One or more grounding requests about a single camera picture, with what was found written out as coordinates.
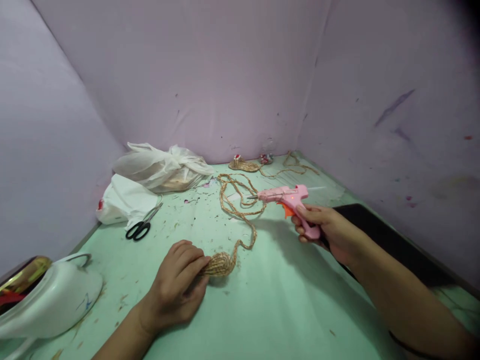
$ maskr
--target glue gun trigger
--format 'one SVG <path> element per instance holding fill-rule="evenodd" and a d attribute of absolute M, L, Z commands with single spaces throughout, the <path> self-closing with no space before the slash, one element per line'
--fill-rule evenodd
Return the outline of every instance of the glue gun trigger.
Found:
<path fill-rule="evenodd" d="M 285 219 L 295 215 L 295 212 L 290 207 L 285 205 L 283 202 L 277 202 L 277 204 L 283 206 L 283 210 L 285 210 Z"/>

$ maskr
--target pink glue gun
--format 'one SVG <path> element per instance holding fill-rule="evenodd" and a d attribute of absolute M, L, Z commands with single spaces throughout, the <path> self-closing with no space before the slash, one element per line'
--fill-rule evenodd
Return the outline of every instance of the pink glue gun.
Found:
<path fill-rule="evenodd" d="M 276 202 L 283 206 L 285 210 L 285 219 L 289 216 L 296 215 L 301 220 L 301 225 L 305 229 L 305 236 L 310 240 L 320 238 L 320 227 L 309 223 L 298 212 L 297 206 L 305 208 L 302 199 L 309 197 L 309 192 L 305 185 L 296 185 L 294 189 L 288 186 L 276 187 L 269 190 L 259 191 L 257 195 L 250 196 L 248 199 L 259 199 L 265 203 Z"/>

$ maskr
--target lavender wall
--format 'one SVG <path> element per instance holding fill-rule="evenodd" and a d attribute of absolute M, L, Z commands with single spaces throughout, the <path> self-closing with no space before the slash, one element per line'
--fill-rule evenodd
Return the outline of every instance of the lavender wall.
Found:
<path fill-rule="evenodd" d="M 33 0 L 122 143 L 293 148 L 325 1 Z"/>
<path fill-rule="evenodd" d="M 0 0 L 0 274 L 68 254 L 123 152 L 28 0 Z"/>
<path fill-rule="evenodd" d="M 447 3 L 332 1 L 298 148 L 480 289 L 479 58 Z"/>

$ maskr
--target right hand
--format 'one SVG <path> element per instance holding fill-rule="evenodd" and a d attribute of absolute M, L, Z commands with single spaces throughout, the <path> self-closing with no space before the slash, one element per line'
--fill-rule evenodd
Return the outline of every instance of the right hand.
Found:
<path fill-rule="evenodd" d="M 305 208 L 297 206 L 296 210 L 305 220 L 320 226 L 330 244 L 331 254 L 339 263 L 350 266 L 363 247 L 374 243 L 366 233 L 334 209 L 309 204 L 304 205 Z M 319 239 L 311 240 L 304 236 L 305 229 L 297 216 L 292 216 L 291 221 L 295 224 L 295 230 L 299 234 L 298 240 L 301 243 L 315 243 L 327 250 Z"/>

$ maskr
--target plastic bag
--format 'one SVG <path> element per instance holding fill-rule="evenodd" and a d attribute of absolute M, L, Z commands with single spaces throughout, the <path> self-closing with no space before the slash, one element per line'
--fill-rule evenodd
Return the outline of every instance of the plastic bag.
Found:
<path fill-rule="evenodd" d="M 156 194 L 190 189 L 215 172 L 184 147 L 174 145 L 165 152 L 149 143 L 127 144 L 131 152 L 115 161 L 113 171 Z"/>
<path fill-rule="evenodd" d="M 139 183 L 115 174 L 98 203 L 96 218 L 107 225 L 128 220 L 125 229 L 129 229 L 145 218 L 158 198 Z"/>

